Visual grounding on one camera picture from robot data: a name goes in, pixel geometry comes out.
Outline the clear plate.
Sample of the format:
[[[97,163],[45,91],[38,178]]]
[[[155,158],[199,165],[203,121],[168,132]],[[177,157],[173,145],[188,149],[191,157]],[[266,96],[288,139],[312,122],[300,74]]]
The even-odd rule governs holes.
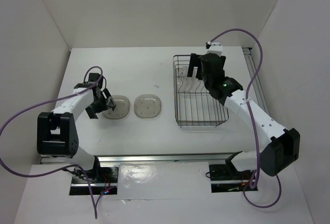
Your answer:
[[[177,72],[177,90],[179,93],[185,93],[189,85],[188,66],[183,66]]]
[[[194,68],[194,71],[193,71],[193,75],[192,75],[192,77],[191,77],[191,78],[188,77],[188,79],[189,79],[189,85],[188,85],[187,90],[186,90],[185,93],[190,92],[191,88],[194,86],[195,79],[196,79],[196,72],[197,72],[197,69]]]

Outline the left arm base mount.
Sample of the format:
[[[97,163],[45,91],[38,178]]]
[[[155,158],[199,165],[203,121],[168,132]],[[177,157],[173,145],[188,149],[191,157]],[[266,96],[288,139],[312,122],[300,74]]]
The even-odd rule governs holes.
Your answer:
[[[89,195],[89,188],[86,177],[78,169],[65,169],[67,173],[72,175],[71,185],[70,185],[70,196],[84,196]],[[105,195],[116,195],[118,193],[118,176],[119,176],[119,166],[110,165],[101,167],[99,174],[90,179],[90,185],[92,193],[94,195],[100,195],[101,192],[105,192]]]

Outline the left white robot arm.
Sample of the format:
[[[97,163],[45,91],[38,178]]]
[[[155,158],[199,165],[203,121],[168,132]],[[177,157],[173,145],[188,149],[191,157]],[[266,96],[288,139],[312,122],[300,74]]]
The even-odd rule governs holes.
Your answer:
[[[61,105],[37,118],[37,152],[81,166],[90,182],[98,181],[102,170],[98,158],[80,147],[76,121],[83,112],[97,119],[99,113],[116,108],[110,92],[103,87],[105,83],[101,74],[90,73]]]

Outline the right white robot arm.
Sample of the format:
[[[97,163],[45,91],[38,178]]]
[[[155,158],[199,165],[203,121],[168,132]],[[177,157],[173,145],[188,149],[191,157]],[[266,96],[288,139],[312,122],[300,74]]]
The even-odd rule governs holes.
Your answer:
[[[261,170],[274,177],[299,157],[300,134],[288,130],[271,118],[259,105],[246,97],[242,85],[225,76],[225,56],[207,53],[191,54],[188,76],[197,68],[197,78],[202,80],[209,94],[228,108],[247,125],[256,129],[258,147],[254,151],[237,152],[226,159],[225,173],[231,179],[243,171]]]

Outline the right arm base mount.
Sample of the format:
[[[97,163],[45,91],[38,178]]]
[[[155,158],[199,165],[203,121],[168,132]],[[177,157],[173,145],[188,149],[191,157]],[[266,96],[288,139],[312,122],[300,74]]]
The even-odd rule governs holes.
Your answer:
[[[210,180],[212,193],[242,192],[245,187],[247,191],[258,191],[258,188],[250,189],[249,187],[251,170],[236,171],[225,163],[209,164],[205,177]]]

